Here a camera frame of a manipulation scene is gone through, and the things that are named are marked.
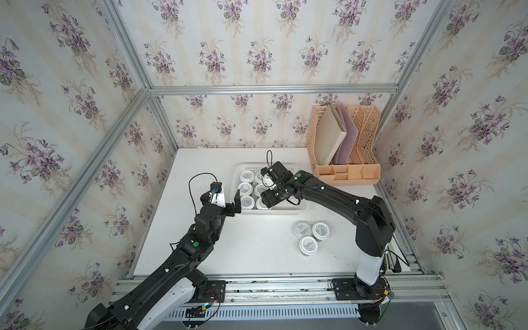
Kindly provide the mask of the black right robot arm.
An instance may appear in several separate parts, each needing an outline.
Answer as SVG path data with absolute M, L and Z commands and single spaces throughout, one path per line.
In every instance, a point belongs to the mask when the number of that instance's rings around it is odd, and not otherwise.
M 261 195 L 267 208 L 295 197 L 324 206 L 355 225 L 355 243 L 361 254 L 351 285 L 353 299 L 378 302 L 388 295 L 388 284 L 382 279 L 383 263 L 395 224 L 382 198 L 352 195 L 304 170 L 292 173 L 281 162 L 262 168 L 261 175 L 269 186 Z

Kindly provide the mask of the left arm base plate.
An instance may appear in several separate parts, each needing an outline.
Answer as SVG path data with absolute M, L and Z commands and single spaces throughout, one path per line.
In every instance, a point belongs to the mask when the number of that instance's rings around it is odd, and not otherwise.
M 202 283 L 196 290 L 189 303 L 213 303 L 224 302 L 226 293 L 225 280 L 208 280 Z

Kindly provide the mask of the yogurt cup row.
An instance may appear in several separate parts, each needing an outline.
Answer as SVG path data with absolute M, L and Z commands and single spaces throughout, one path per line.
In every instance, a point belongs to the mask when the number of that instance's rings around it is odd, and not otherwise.
M 238 185 L 240 196 L 250 196 L 253 193 L 253 186 L 250 182 L 242 182 Z
M 241 196 L 241 207 L 243 210 L 252 210 L 256 205 L 254 198 L 250 195 Z
M 254 196 L 259 198 L 261 196 L 261 194 L 264 193 L 267 190 L 268 190 L 268 187 L 266 187 L 264 184 L 257 184 L 254 187 Z
M 250 171 L 250 170 L 244 170 L 241 172 L 240 176 L 239 176 L 241 182 L 245 182 L 245 183 L 253 183 L 254 179 L 255 179 L 255 174 L 253 171 Z
M 330 236 L 330 229 L 324 222 L 318 222 L 312 226 L 312 235 L 317 241 L 325 241 Z
M 263 199 L 261 197 L 257 199 L 256 207 L 258 210 L 269 210 L 269 208 L 264 204 Z
M 256 173 L 255 177 L 254 177 L 254 182 L 256 184 L 262 184 L 263 183 L 263 176 L 260 172 Z
M 299 240 L 304 237 L 312 236 L 312 226 L 306 222 L 300 221 L 294 226 L 294 234 Z
M 299 249 L 302 255 L 310 257 L 318 252 L 318 242 L 312 236 L 304 236 L 299 241 Z

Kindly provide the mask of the yogurt cup front row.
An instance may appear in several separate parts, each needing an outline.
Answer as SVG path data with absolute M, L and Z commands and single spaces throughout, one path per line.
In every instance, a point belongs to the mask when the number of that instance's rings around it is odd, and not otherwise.
M 254 182 L 256 184 L 262 184 L 263 183 L 263 176 L 260 172 L 256 173 L 255 177 L 254 177 Z
M 242 182 L 238 185 L 240 196 L 250 196 L 253 193 L 253 186 L 250 182 Z
M 264 184 L 257 184 L 254 187 L 254 196 L 259 198 L 261 196 L 261 194 L 264 193 L 267 190 L 268 190 L 268 187 L 266 187 Z
M 310 257 L 318 252 L 318 242 L 312 236 L 304 236 L 299 241 L 299 249 L 302 255 Z

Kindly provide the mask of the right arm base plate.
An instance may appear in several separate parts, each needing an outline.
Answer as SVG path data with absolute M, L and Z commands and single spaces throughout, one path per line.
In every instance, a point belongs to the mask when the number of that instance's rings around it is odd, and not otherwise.
M 350 279 L 333 279 L 330 287 L 337 301 L 383 301 L 391 289 L 389 282 L 383 277 L 374 285 L 367 285 L 357 276 Z

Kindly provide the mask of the yogurt cup back row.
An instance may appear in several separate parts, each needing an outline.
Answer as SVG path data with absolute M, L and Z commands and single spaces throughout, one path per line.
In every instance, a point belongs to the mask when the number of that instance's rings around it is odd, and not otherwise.
M 258 210 L 269 210 L 269 208 L 264 204 L 263 199 L 261 197 L 257 199 L 256 207 Z
M 254 198 L 250 195 L 241 196 L 241 207 L 243 210 L 252 210 L 256 205 Z
M 294 234 L 299 240 L 304 237 L 312 236 L 312 226 L 306 222 L 300 221 L 294 226 Z
M 245 182 L 245 183 L 253 183 L 254 179 L 255 179 L 255 174 L 253 171 L 250 171 L 250 170 L 244 170 L 241 172 L 240 176 L 239 176 L 241 182 Z
M 324 222 L 318 222 L 312 226 L 312 235 L 317 241 L 325 241 L 330 236 L 330 229 Z

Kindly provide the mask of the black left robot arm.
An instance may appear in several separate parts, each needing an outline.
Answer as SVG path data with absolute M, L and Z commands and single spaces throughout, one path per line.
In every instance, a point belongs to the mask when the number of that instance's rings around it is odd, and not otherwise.
M 241 213 L 241 194 L 234 202 L 204 202 L 195 223 L 180 239 L 166 261 L 135 289 L 109 307 L 97 305 L 89 312 L 86 329 L 153 329 L 170 309 L 202 297 L 207 277 L 197 270 L 213 251 L 226 217 Z

